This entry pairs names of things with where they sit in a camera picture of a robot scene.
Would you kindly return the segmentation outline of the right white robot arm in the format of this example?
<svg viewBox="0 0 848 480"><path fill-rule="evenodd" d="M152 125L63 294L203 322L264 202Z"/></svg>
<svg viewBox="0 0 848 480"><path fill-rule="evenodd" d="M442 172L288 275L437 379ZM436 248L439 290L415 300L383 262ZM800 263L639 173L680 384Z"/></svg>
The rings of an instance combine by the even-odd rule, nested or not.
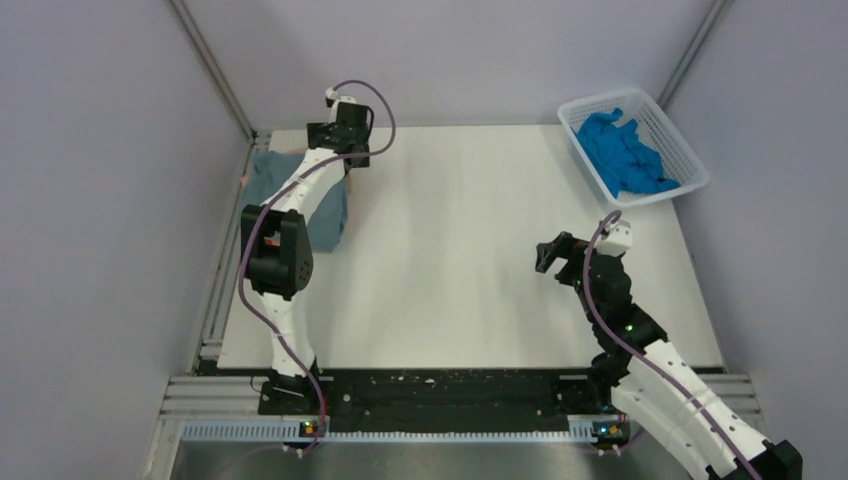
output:
<svg viewBox="0 0 848 480"><path fill-rule="evenodd" d="M749 425L690 367L665 330L633 299L621 256L560 233L536 247L535 269L564 260L556 280L578 296L602 352L586 397L615 409L664 446L693 479L800 479L803 458Z"/></svg>

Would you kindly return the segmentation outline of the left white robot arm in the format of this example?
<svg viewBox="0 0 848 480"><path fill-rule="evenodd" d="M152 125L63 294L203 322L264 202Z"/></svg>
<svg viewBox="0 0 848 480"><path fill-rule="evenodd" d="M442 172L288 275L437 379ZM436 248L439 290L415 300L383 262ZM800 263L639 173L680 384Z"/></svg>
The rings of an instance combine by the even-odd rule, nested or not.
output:
<svg viewBox="0 0 848 480"><path fill-rule="evenodd" d="M306 327L305 289L314 270L308 222L349 172L350 155L369 153L372 109L343 96L330 110L329 121L308 125L308 148L282 186L241 216L241 272L259 300L248 309L271 331L264 393L289 415L326 413Z"/></svg>

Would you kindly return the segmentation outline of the grey blue t shirt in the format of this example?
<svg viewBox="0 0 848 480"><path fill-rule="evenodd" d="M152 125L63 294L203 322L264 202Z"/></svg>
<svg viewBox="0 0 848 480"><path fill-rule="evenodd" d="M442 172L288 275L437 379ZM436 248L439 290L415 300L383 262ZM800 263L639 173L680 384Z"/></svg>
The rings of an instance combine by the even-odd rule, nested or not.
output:
<svg viewBox="0 0 848 480"><path fill-rule="evenodd" d="M242 188L238 212L247 205L261 205L281 189L304 159L303 152L267 151L253 156L253 178ZM312 249L331 253L340 243L348 221L347 182L337 182L324 196L307 221Z"/></svg>

